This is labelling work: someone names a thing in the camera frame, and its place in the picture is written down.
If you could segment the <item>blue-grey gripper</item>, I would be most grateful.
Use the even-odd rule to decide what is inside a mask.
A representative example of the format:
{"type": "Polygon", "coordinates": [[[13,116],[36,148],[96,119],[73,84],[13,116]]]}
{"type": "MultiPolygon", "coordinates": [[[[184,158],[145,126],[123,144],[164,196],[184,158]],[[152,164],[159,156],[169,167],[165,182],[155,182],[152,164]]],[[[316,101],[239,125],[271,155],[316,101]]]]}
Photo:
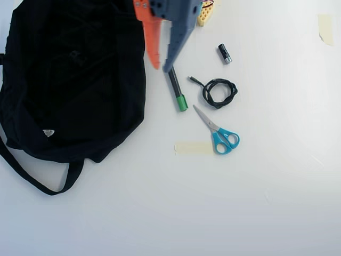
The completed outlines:
{"type": "Polygon", "coordinates": [[[145,48],[154,69],[159,69],[159,38],[161,18],[172,22],[167,59],[163,66],[170,72],[176,58],[191,35],[201,10],[201,1],[133,0],[136,18],[142,22],[145,48]]]}

